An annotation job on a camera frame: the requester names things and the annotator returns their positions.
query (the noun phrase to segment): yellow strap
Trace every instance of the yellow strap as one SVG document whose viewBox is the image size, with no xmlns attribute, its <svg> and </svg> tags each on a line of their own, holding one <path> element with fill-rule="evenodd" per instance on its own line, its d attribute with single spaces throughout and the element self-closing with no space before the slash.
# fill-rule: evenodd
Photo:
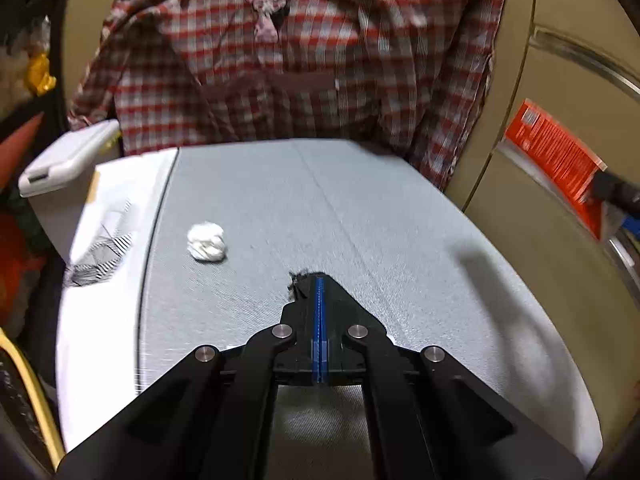
<svg viewBox="0 0 640 480">
<path fill-rule="evenodd" d="M 1 328 L 0 348 L 9 354 L 9 357 L 14 362 L 14 365 L 20 374 L 20 378 L 24 383 L 29 400 L 33 406 L 33 411 L 36 414 L 36 419 L 40 426 L 45 446 L 49 452 L 53 469 L 58 469 L 58 464 L 65 455 L 65 449 L 62 446 L 62 440 L 60 439 L 58 428 L 53 420 L 53 416 L 51 416 L 51 410 L 49 409 L 47 399 L 45 398 L 42 387 L 40 386 L 40 381 L 33 373 L 27 359 L 25 359 L 15 345 L 9 341 L 9 338 L 4 334 L 4 331 Z"/>
</svg>

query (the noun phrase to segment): table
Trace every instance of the table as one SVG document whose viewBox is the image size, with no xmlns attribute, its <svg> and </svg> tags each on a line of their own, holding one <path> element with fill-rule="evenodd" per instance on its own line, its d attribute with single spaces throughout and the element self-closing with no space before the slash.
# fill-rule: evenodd
<svg viewBox="0 0 640 480">
<path fill-rule="evenodd" d="M 396 344 L 446 348 L 593 465 L 598 418 L 558 332 L 482 233 L 403 160 L 346 140 L 278 140 L 181 148 L 166 174 L 155 229 L 139 240 L 148 259 L 138 336 L 128 321 L 122 338 L 137 360 L 127 384 L 142 391 L 197 345 L 244 344 L 279 320 L 289 272 L 321 270 Z M 186 250 L 203 221 L 225 230 L 220 264 Z M 73 410 L 61 402 L 63 419 L 81 416 Z M 281 386 L 266 477 L 327 475 L 372 478 L 359 389 Z"/>
</svg>

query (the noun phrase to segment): silver bolt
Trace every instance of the silver bolt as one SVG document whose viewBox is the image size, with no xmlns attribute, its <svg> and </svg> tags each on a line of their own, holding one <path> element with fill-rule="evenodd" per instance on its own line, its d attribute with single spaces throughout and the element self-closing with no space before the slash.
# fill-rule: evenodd
<svg viewBox="0 0 640 480">
<path fill-rule="evenodd" d="M 271 333 L 278 339 L 284 339 L 293 334 L 293 329 L 289 325 L 280 324 L 271 329 Z"/>
<path fill-rule="evenodd" d="M 363 337 L 366 337 L 367 334 L 369 333 L 369 330 L 367 330 L 366 326 L 362 326 L 362 325 L 351 325 L 349 327 L 349 329 L 347 330 L 347 333 L 351 336 L 354 337 L 356 339 L 362 339 Z"/>
<path fill-rule="evenodd" d="M 206 363 L 211 361 L 216 355 L 216 349 L 213 346 L 201 346 L 196 350 L 196 359 Z"/>
<path fill-rule="evenodd" d="M 444 350 L 439 346 L 427 346 L 424 356 L 432 363 L 439 363 L 444 359 Z"/>
</svg>

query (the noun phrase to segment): drawer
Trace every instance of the drawer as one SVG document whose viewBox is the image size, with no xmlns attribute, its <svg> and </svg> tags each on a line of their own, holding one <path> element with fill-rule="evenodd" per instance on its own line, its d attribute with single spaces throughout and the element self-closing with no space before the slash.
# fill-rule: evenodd
<svg viewBox="0 0 640 480">
<path fill-rule="evenodd" d="M 640 94 L 530 46 L 510 121 L 526 98 L 579 137 L 613 172 L 640 184 Z"/>
<path fill-rule="evenodd" d="M 499 150 L 466 214 L 555 324 L 593 399 L 604 446 L 614 444 L 639 407 L 640 311 L 613 259 Z"/>
<path fill-rule="evenodd" d="M 534 22 L 640 77 L 640 36 L 617 0 L 536 0 Z"/>
</svg>

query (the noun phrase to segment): red plaid cloth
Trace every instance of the red plaid cloth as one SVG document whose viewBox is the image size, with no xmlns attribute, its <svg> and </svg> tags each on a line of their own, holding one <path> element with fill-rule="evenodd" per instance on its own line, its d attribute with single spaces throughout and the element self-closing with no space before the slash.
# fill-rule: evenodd
<svg viewBox="0 0 640 480">
<path fill-rule="evenodd" d="M 290 0 L 268 44 L 254 39 L 258 13 L 246 0 L 115 0 L 70 120 L 95 123 L 113 103 L 127 154 L 375 140 L 443 189 L 488 87 L 503 3 Z M 332 76 L 335 87 L 278 83 L 309 73 Z"/>
</svg>

